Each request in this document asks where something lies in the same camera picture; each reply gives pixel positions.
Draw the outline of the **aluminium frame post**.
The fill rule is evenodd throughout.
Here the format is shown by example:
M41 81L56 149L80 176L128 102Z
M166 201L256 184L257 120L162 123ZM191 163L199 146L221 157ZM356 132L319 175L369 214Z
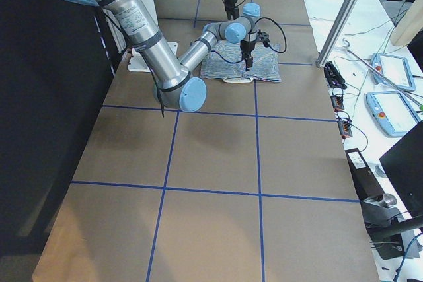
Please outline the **aluminium frame post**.
M336 16L334 24L330 29L328 37L323 45L323 48L317 58L316 64L317 67L324 67L325 63L328 61L329 55L333 50L336 41L338 40L348 18L356 4L357 0L344 0L341 8Z

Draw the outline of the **upper blue teach pendant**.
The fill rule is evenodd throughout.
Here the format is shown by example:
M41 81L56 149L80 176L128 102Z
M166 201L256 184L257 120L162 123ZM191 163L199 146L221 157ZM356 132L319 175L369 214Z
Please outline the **upper blue teach pendant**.
M407 92L414 92L416 85L407 58L388 54L374 53L371 65L380 73Z

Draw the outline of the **black box with label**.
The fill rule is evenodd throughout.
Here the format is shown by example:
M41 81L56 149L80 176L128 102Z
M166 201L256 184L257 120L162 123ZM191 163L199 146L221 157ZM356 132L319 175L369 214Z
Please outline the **black box with label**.
M358 148L345 150L354 187L360 201L375 199L385 192Z

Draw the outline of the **black monitor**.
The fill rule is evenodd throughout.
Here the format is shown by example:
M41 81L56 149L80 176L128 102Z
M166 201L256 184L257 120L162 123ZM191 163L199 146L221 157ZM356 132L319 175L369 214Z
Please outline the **black monitor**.
M419 122L379 159L406 210L413 216L422 214L422 140L422 122Z

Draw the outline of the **lower blue teach pendant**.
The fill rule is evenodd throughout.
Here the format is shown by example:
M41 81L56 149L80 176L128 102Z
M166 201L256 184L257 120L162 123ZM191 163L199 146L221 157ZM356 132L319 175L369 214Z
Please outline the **lower blue teach pendant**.
M402 137L421 121L399 92L369 92L365 101L369 112L388 137Z

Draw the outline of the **navy white striped polo shirt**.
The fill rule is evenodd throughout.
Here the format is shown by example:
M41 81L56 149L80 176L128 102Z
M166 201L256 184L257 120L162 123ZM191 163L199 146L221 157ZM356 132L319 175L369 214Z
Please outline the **navy white striped polo shirt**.
M222 79L227 83L250 83L253 80L280 82L278 54L270 48L257 44L252 51L253 65L247 70L241 61L239 44L218 42L201 65L201 77Z

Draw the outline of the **orange black electronics board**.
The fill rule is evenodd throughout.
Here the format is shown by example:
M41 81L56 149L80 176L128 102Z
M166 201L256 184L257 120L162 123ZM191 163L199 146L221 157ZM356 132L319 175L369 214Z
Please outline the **orange black electronics board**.
M341 138L345 140L352 136L352 120L344 109L344 97L340 94L332 95L330 101L336 116Z

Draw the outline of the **blue teach pendant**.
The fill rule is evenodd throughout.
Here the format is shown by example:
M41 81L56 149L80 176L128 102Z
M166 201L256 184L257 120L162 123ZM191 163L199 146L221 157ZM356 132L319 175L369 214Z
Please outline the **blue teach pendant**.
M371 65L380 73L407 92L414 92L416 85L407 58L388 54L374 53Z
M421 121L399 92L369 92L365 101L369 112L388 137L402 137Z

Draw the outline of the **silver reacher grabber stick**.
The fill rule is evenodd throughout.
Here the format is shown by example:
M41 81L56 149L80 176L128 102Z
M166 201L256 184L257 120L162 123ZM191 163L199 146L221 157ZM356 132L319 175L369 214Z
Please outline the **silver reacher grabber stick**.
M389 86L397 89L401 94L403 94L404 96L406 96L407 98L409 98L413 103L415 103L417 105L417 107L419 107L420 110L422 110L423 105L422 103L420 103L419 101L417 101L414 97L411 96L411 93L406 92L405 90L403 90L399 85L396 85L394 82L392 82L390 79L386 78L386 76L384 76L380 71L378 71L376 68L374 68L371 64L369 64L368 62L366 62L365 60L363 60L362 58L360 58L357 54L355 54L351 49L350 49L350 43L349 41L347 41L347 39L343 38L342 42L344 44L344 49L351 55L353 55L356 59L358 59L359 61L361 61L367 68L369 68L372 73L374 75L376 75L377 77L380 77L385 83L387 83Z

